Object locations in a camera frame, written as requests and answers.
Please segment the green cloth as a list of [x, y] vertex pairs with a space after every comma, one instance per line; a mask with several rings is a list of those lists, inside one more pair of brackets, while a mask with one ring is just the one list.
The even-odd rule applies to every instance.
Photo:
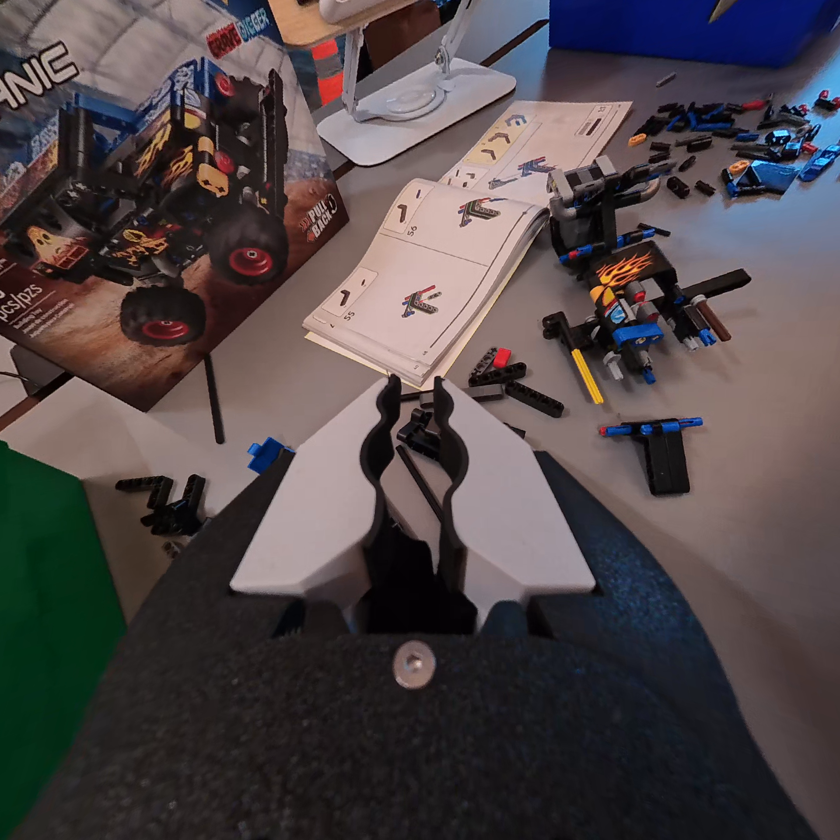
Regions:
[[126, 629], [81, 481], [1, 444], [2, 715], [77, 729]]

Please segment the partly built lego truck chassis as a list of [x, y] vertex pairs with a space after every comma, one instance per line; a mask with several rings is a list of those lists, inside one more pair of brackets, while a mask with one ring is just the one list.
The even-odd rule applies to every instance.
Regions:
[[616, 381], [628, 372], [653, 384], [648, 348], [664, 339], [660, 320], [689, 351], [732, 339], [709, 300], [748, 285], [751, 276], [745, 270], [682, 287], [676, 268], [655, 243], [663, 229], [636, 227], [624, 234], [616, 229], [617, 212], [651, 200], [663, 175], [677, 197], [688, 196], [688, 185], [670, 174], [675, 164], [665, 153], [620, 173], [603, 155], [547, 177], [553, 248], [562, 266], [577, 271], [593, 314], [573, 325], [563, 311], [555, 312], [542, 320], [542, 333], [562, 343], [596, 405], [604, 398], [585, 351], [601, 352]]

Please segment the printed monster truck lego box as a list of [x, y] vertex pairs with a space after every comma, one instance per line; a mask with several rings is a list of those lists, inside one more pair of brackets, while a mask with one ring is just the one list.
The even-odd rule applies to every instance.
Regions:
[[347, 224], [268, 2], [2, 2], [2, 335], [141, 411]]

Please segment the open lego instruction booklet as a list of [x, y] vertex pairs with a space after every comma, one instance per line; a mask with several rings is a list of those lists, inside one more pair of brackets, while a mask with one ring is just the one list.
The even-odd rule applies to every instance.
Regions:
[[438, 181], [395, 199], [307, 339], [421, 385], [461, 351], [549, 218], [550, 179], [590, 164], [631, 101], [515, 101]]

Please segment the black angled lego beam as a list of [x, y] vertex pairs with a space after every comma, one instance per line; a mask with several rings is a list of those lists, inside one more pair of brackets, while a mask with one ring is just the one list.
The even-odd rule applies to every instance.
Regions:
[[121, 479], [115, 483], [114, 489], [127, 493], [148, 493], [146, 507], [156, 510], [170, 503], [170, 496], [174, 480], [168, 476], [144, 476], [139, 478]]

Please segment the black lego connector block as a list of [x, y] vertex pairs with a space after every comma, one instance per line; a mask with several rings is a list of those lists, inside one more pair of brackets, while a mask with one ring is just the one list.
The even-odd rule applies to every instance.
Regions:
[[421, 407], [413, 409], [408, 423], [397, 431], [396, 438], [414, 452], [438, 462], [441, 439], [439, 432], [429, 427], [433, 419], [434, 412]]

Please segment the wooden board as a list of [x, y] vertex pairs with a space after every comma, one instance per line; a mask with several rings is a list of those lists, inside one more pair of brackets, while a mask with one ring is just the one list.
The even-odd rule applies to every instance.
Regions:
[[325, 41], [412, 6], [414, 1], [381, 1], [337, 23], [325, 20], [317, 2], [300, 5], [297, 1], [269, 1], [269, 9], [280, 32], [282, 43], [289, 49], [309, 49]]

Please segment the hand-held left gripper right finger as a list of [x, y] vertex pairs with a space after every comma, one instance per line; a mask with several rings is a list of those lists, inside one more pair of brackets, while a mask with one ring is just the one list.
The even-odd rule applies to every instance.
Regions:
[[595, 577], [531, 446], [450, 381], [434, 382], [443, 499], [437, 572], [477, 609], [591, 593]]

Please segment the blue storage bin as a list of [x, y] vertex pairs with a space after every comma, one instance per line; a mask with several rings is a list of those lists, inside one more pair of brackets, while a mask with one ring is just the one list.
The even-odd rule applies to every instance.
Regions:
[[838, 1], [551, 1], [549, 45], [777, 68], [838, 16]]

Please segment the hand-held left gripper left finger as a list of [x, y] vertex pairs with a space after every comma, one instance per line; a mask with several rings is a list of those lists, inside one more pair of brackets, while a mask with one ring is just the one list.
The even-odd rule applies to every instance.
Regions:
[[382, 476], [401, 392], [398, 376], [380, 379], [278, 459], [286, 471], [229, 582], [233, 593], [296, 597], [289, 615], [304, 615], [307, 634], [354, 630], [347, 619], [374, 576], [365, 556], [389, 529]]

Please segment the long black lego axle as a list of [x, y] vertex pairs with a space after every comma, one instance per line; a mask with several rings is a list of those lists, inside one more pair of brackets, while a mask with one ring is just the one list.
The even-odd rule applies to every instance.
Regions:
[[214, 364], [211, 355], [208, 353], [204, 356], [203, 367], [206, 378], [206, 388], [209, 409], [211, 412], [213, 435], [217, 445], [224, 445], [226, 443], [226, 436], [224, 431], [224, 420], [219, 402], [216, 376], [214, 372]]

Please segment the black and blue lego connector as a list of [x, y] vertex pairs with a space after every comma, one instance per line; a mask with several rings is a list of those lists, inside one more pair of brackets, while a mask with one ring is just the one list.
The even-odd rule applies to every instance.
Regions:
[[149, 528], [153, 535], [162, 537], [192, 537], [203, 526], [203, 521], [187, 500], [157, 507], [142, 516], [140, 522]]

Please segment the black lego panel with blue axle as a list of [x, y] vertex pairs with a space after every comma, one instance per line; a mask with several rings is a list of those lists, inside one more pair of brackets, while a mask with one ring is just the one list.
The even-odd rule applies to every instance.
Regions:
[[655, 497], [682, 496], [690, 492], [683, 430], [701, 427], [702, 417], [649, 419], [602, 426], [603, 438], [630, 437], [644, 451], [647, 486]]

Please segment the orange and grey striped object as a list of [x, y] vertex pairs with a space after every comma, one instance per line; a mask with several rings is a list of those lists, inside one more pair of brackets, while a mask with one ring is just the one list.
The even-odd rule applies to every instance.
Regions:
[[340, 99], [343, 91], [343, 58], [336, 38], [311, 48], [320, 106]]

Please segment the pile of loose lego pieces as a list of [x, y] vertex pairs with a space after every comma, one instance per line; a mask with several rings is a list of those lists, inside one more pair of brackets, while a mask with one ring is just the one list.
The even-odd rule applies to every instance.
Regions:
[[[838, 97], [828, 90], [813, 102], [777, 104], [773, 95], [750, 101], [668, 102], [631, 136], [647, 167], [659, 166], [665, 187], [680, 199], [722, 191], [734, 199], [781, 196], [797, 181], [813, 182], [838, 160], [838, 143], [823, 145], [824, 118], [838, 113]], [[726, 151], [717, 179], [688, 183], [687, 175], [708, 151]]]

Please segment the thin black lego axle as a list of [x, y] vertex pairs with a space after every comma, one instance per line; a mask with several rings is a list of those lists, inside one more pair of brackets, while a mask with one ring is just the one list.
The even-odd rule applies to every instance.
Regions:
[[404, 466], [408, 470], [410, 476], [413, 478], [418, 489], [421, 491], [423, 497], [425, 498], [428, 506], [431, 508], [436, 519], [440, 523], [443, 523], [443, 508], [440, 502], [438, 501], [436, 495], [434, 494], [432, 488], [427, 483], [424, 475], [417, 467], [417, 464], [415, 463], [414, 459], [410, 456], [407, 448], [403, 444], [399, 444], [395, 447], [395, 452], [399, 455], [401, 461], [404, 463]]

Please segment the white stand with round base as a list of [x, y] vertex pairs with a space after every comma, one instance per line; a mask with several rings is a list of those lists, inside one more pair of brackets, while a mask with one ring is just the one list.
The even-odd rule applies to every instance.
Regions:
[[514, 91], [514, 77], [456, 58], [479, 3], [462, 2], [438, 48], [434, 62], [359, 100], [355, 94], [364, 26], [373, 13], [366, 2], [360, 22], [346, 30], [343, 110], [317, 126], [320, 138], [361, 166], [384, 163]]

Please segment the blue lego piece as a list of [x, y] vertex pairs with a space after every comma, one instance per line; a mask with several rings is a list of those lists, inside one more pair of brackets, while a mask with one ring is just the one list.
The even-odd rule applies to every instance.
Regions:
[[284, 453], [295, 454], [295, 450], [285, 446], [273, 437], [267, 437], [262, 444], [252, 444], [248, 447], [248, 469], [258, 475], [263, 474]]

